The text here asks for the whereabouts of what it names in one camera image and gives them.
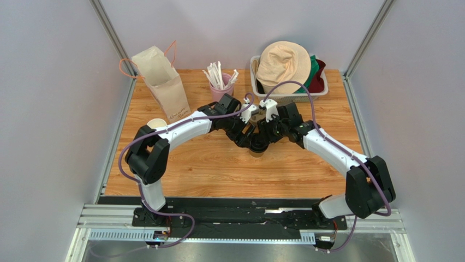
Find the single paper cup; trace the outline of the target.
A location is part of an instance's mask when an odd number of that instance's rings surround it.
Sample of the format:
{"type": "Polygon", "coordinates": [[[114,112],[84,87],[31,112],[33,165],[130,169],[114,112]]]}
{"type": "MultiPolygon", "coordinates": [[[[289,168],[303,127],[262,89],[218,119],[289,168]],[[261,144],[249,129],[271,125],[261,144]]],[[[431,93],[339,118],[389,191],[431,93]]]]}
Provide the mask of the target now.
{"type": "Polygon", "coordinates": [[[259,158],[264,154],[264,151],[254,151],[254,150],[250,149],[249,154],[254,158],[259,158]]]}

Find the stack of paper cups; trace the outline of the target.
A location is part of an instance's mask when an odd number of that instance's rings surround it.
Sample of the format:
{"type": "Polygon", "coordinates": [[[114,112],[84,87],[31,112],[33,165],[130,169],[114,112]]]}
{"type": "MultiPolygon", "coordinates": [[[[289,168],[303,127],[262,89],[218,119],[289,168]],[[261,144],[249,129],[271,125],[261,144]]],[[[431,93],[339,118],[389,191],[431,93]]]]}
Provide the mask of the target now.
{"type": "Polygon", "coordinates": [[[154,118],[148,121],[146,125],[149,126],[151,129],[156,129],[156,128],[165,127],[167,123],[161,118],[154,118]]]}

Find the white paper takeout bag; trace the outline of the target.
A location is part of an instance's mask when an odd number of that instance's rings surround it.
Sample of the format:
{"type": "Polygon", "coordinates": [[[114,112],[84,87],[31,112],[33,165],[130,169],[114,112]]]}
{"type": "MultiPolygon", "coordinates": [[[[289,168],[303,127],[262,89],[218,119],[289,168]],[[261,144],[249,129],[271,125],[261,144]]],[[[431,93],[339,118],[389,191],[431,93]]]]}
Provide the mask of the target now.
{"type": "Polygon", "coordinates": [[[174,40],[164,51],[152,46],[131,59],[121,59],[118,64],[123,75],[144,81],[170,123],[191,113],[180,74],[174,68],[175,58],[174,40]]]}

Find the black coffee cup lid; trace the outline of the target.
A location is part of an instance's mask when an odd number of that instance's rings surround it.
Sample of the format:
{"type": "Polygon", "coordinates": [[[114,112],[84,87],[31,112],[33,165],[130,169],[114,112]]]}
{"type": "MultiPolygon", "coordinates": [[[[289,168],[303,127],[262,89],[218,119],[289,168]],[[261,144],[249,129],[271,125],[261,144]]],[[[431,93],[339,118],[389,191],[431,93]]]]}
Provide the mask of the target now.
{"type": "Polygon", "coordinates": [[[254,151],[266,151],[269,146],[267,138],[262,136],[260,133],[253,133],[250,138],[250,147],[254,151]]]}

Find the cardboard cup carrier tray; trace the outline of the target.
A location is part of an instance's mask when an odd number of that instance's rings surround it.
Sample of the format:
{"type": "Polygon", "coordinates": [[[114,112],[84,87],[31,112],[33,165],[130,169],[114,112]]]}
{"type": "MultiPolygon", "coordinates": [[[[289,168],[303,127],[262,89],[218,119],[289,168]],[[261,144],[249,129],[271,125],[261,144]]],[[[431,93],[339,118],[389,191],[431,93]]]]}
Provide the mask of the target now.
{"type": "Polygon", "coordinates": [[[263,120],[266,118],[266,111],[265,110],[262,110],[262,109],[258,109],[250,118],[249,122],[256,126],[257,123],[260,121],[260,120],[263,120]]]}

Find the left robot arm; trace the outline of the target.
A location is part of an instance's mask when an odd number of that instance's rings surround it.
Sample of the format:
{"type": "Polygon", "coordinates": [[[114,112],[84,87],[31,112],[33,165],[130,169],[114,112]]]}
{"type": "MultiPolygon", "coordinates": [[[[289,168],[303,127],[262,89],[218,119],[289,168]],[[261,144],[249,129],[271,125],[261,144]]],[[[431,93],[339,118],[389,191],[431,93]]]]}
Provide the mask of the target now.
{"type": "Polygon", "coordinates": [[[198,136],[223,130],[239,146],[246,139],[243,133],[249,120],[257,112],[254,96],[247,93],[244,101],[225,94],[218,102],[199,107],[187,117],[161,127],[146,124],[118,156],[118,168],[138,187],[142,206],[152,215],[170,217],[163,212],[166,198],[161,178],[166,172],[169,154],[198,136]]]}

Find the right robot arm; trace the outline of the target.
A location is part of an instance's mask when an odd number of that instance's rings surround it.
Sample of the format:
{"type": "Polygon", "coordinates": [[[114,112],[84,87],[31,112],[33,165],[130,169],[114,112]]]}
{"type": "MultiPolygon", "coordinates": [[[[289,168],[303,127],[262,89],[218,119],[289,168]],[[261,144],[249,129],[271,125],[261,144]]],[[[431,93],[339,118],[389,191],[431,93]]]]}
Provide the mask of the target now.
{"type": "Polygon", "coordinates": [[[345,178],[345,192],[330,195],[313,205],[321,221],[338,216],[366,218],[379,209],[390,208],[396,193],[387,168],[380,156],[359,154],[332,138],[314,121],[304,121],[295,103],[278,105],[272,99],[261,101],[259,109],[265,118],[259,130],[269,143],[281,138],[317,154],[345,178]]]}

